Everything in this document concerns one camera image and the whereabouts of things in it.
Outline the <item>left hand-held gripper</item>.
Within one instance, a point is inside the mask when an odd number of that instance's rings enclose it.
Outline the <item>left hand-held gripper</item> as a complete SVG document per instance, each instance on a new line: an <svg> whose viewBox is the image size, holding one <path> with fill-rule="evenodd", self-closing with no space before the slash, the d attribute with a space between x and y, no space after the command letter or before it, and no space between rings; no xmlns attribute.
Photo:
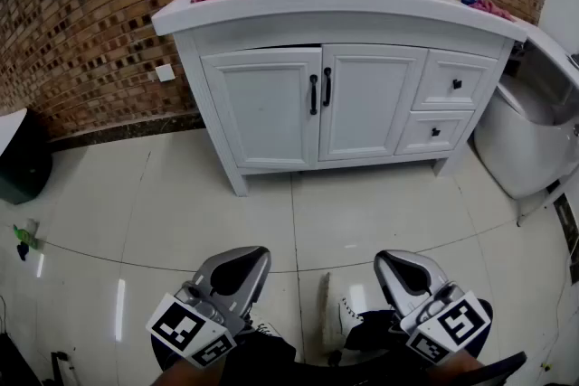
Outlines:
<svg viewBox="0 0 579 386"><path fill-rule="evenodd" d="M252 330L250 311L270 269L267 248L234 248L208 258L174 294L165 294L146 324L160 368L185 360L206 369L234 349Z"/></svg>

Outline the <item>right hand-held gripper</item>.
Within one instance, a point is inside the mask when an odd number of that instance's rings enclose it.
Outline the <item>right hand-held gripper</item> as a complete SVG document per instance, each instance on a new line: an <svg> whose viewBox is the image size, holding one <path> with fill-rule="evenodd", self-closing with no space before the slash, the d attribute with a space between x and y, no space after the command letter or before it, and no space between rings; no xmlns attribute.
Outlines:
<svg viewBox="0 0 579 386"><path fill-rule="evenodd" d="M395 308L406 346L432 364L443 364L490 326L473 292L449 280L433 259L404 250L382 250L374 269L386 301Z"/></svg>

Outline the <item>white cabinet door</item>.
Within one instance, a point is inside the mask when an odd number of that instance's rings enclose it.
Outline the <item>white cabinet door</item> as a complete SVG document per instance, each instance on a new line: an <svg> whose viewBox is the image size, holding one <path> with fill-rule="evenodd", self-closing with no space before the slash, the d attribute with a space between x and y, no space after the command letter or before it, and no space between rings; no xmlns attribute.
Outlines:
<svg viewBox="0 0 579 386"><path fill-rule="evenodd" d="M322 48L319 160L342 161L394 153L428 51L400 45L329 44ZM324 98L324 69L332 70L331 100Z"/></svg>
<svg viewBox="0 0 579 386"><path fill-rule="evenodd" d="M311 168L318 160L319 47L206 55L205 77L237 166ZM309 76L318 76L318 113L309 114Z"/></svg>

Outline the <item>person's right forearm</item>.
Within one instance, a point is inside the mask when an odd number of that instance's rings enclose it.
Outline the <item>person's right forearm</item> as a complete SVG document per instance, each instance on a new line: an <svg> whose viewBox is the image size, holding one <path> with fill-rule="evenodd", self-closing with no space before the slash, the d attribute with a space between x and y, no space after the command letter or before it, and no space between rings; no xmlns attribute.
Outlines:
<svg viewBox="0 0 579 386"><path fill-rule="evenodd" d="M466 350L456 352L447 362L426 370L429 386L449 386L463 373L476 371L484 366Z"/></svg>

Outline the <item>person's left white shoe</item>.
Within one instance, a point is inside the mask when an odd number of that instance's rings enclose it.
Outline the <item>person's left white shoe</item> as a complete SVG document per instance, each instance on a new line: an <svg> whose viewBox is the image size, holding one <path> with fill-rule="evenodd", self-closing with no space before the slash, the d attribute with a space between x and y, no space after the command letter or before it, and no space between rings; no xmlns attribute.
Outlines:
<svg viewBox="0 0 579 386"><path fill-rule="evenodd" d="M250 326L251 333L258 333L281 338L280 333L274 327L274 325L258 312L250 312L248 324Z"/></svg>

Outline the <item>person's white shoe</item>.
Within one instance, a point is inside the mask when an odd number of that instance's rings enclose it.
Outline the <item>person's white shoe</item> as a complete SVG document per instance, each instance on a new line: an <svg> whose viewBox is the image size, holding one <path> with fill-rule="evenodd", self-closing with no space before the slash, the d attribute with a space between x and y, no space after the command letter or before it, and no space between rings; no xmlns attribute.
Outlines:
<svg viewBox="0 0 579 386"><path fill-rule="evenodd" d="M352 330L364 322L342 291L340 280L328 272L321 280L320 327L323 353L341 351Z"/></svg>
<svg viewBox="0 0 579 386"><path fill-rule="evenodd" d="M280 333L274 327L274 325L258 312L250 312L248 324L250 326L251 333L258 333L281 338Z"/></svg>

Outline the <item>person's right white shoe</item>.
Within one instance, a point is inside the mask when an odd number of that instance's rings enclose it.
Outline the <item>person's right white shoe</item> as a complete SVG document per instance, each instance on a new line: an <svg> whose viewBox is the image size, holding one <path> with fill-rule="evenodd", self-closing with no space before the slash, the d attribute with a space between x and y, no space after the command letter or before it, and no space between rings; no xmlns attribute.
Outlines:
<svg viewBox="0 0 579 386"><path fill-rule="evenodd" d="M321 280L320 327L323 353L341 351L352 330L364 322L342 291L340 280L328 272Z"/></svg>

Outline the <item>person's black trousers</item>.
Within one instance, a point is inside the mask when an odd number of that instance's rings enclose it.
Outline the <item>person's black trousers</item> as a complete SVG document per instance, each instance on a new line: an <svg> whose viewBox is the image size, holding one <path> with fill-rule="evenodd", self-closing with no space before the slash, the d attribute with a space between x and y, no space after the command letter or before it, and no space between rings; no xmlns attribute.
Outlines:
<svg viewBox="0 0 579 386"><path fill-rule="evenodd" d="M294 347L282 337L249 332L237 338L236 347L224 357L219 386L429 386L420 358L395 349L395 335L389 330L395 312L359 315L364 322L352 330L346 347L332 356L376 349L383 349L384 355L355 365L316 367L296 362ZM464 350L477 359L488 335L485 329Z"/></svg>

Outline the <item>small white drawer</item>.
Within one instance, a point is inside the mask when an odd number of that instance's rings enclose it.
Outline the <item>small white drawer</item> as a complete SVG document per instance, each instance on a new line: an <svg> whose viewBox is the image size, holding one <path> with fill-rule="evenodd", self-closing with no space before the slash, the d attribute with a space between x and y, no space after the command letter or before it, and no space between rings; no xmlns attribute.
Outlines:
<svg viewBox="0 0 579 386"><path fill-rule="evenodd" d="M396 155L451 151L458 144L472 111L412 111L396 148ZM432 136L432 130L441 133Z"/></svg>

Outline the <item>black floor device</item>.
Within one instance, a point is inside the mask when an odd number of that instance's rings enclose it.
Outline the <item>black floor device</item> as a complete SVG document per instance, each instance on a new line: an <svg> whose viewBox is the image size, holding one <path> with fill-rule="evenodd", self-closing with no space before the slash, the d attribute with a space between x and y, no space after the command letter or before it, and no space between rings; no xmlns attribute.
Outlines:
<svg viewBox="0 0 579 386"><path fill-rule="evenodd" d="M62 351L51 352L54 386L78 386L70 356Z"/></svg>

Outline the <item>large white drawer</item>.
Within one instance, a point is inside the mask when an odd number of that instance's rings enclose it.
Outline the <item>large white drawer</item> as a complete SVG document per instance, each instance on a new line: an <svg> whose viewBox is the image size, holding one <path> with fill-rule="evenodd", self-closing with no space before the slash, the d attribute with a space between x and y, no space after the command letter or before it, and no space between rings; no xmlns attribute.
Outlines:
<svg viewBox="0 0 579 386"><path fill-rule="evenodd" d="M461 52L429 50L413 110L474 110L497 61ZM454 79L462 87L454 89Z"/></svg>

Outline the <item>green plastic item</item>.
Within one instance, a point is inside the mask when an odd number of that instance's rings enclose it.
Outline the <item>green plastic item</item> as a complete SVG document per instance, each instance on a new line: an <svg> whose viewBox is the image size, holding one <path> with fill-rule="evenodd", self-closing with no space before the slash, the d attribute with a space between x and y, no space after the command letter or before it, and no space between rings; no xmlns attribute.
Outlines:
<svg viewBox="0 0 579 386"><path fill-rule="evenodd" d="M39 243L36 234L39 229L40 222L34 219L28 219L24 226L13 225L13 231L16 238L26 244L30 249L39 249Z"/></svg>

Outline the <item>dark green bin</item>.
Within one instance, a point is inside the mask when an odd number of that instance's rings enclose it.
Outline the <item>dark green bin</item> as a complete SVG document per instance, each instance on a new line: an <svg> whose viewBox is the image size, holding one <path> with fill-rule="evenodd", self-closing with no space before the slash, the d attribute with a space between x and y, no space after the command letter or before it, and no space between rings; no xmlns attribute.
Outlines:
<svg viewBox="0 0 579 386"><path fill-rule="evenodd" d="M35 199L52 171L46 144L13 140L0 155L0 200L13 205Z"/></svg>

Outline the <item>white curved fixture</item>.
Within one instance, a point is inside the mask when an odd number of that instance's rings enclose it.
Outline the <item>white curved fixture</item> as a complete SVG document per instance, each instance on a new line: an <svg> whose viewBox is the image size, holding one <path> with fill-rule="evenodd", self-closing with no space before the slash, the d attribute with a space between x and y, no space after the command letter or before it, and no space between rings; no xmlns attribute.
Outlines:
<svg viewBox="0 0 579 386"><path fill-rule="evenodd" d="M27 112L27 108L22 108L13 113L0 116L0 155L7 149L16 132L23 124Z"/></svg>

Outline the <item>white vanity cabinet frame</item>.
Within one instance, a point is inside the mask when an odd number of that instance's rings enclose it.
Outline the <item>white vanity cabinet frame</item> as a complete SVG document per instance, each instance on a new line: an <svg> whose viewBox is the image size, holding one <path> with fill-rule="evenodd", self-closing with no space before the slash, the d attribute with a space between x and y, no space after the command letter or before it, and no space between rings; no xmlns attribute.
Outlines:
<svg viewBox="0 0 579 386"><path fill-rule="evenodd" d="M237 166L233 157L232 149L229 147L228 141L224 134L223 126L215 108L211 91L208 87L203 64L201 63L201 58L206 55L214 55L227 52L273 48L319 47L322 50L325 45L329 44L375 44L419 47L426 49L428 52L429 50L442 50L447 52L461 52L483 56L495 59L497 64L494 68L494 71L492 72L491 77L489 78L488 84L485 86L482 92L478 106L474 110L458 110L472 111L473 114L470 122L460 137L458 144L451 151L413 155L395 154L408 117L412 111L416 111L413 110L413 103L421 82L420 79L415 94L410 100L408 111L405 112L405 114L399 113L397 115L401 126L398 128L397 138L394 141L394 153L390 156L321 162L319 160L318 154L318 160L311 168L298 171L290 171L285 169L251 169ZM189 31L178 33L176 35L176 47L179 52L180 60L184 65L185 75L195 96L197 106L200 109L205 126L214 144L215 151L222 164L223 170L225 171L233 191L239 196L244 196L248 192L246 183L247 177L256 174L318 171L324 169L350 168L370 165L389 165L418 161L432 161L435 164L436 173L443 173L459 156L461 149L464 147L476 123L479 121L484 108L488 105L490 96L498 83L498 79L502 71L505 68L511 46L512 41L509 39L492 40L479 38L467 33L456 34L442 41L438 41L433 38L425 38L422 36L408 36L405 37L401 42L376 42L375 40L368 37L351 39L344 33L339 33L336 35L323 34L315 41L308 42L304 34L298 33L287 39L268 39L265 37L251 38L248 39L244 45L234 44L233 35L231 33L218 33L215 36L209 36L199 34L196 31Z"/></svg>

